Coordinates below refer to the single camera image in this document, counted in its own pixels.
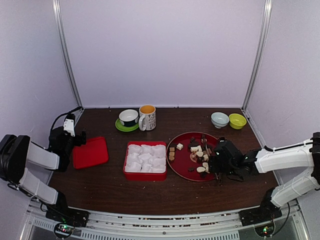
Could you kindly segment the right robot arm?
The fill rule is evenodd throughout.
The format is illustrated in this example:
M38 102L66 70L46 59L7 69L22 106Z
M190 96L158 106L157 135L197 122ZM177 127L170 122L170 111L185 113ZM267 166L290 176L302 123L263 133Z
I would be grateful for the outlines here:
M230 140L220 138L213 155L209 157L208 167L211 173L236 176L238 181L242 181L245 175L304 167L305 170L291 180L269 189L260 206L239 212L244 220L258 218L266 221L291 200L311 190L319 190L320 134L315 132L311 138L293 145L264 146L246 154L241 153Z

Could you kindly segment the metal tongs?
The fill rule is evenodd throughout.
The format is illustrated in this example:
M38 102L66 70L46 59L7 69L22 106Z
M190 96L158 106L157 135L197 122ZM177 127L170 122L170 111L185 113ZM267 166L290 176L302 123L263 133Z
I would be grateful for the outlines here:
M214 160L214 156L213 156L213 153L212 153L211 149L208 148L207 139L206 139L205 134L201 135L201 142L203 143L203 146L205 148L206 154L208 156L207 162L209 163L209 160ZM215 179L217 181L217 185L219 187L221 187L222 186L221 174L219 172L216 172L216 173L214 173L214 175L215 175Z

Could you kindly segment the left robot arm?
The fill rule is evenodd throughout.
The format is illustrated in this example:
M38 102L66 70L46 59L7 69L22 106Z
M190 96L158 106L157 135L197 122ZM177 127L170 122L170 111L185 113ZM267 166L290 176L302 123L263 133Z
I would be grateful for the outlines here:
M86 144L86 132L75 134L62 127L51 130L49 147L28 135L6 134L0 141L0 178L14 190L39 199L61 222L72 218L65 195L48 186L51 172L65 172L74 147Z

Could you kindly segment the red box lid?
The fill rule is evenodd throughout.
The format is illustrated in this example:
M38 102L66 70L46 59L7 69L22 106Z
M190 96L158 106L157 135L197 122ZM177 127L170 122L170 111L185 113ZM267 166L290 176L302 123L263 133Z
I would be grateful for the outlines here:
M86 144L75 146L72 152L73 167L76 170L105 164L108 160L107 142L103 136L88 139Z

